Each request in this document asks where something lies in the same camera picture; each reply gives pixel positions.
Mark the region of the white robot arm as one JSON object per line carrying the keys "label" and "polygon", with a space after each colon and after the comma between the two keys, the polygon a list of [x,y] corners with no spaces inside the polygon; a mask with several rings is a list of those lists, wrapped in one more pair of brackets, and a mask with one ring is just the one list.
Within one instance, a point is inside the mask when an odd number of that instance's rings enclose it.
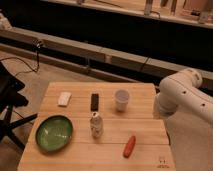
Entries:
{"label": "white robot arm", "polygon": [[168,118],[183,106],[213,126],[213,97],[199,90],[202,82],[202,75],[193,68],[163,78],[155,96],[155,111]]}

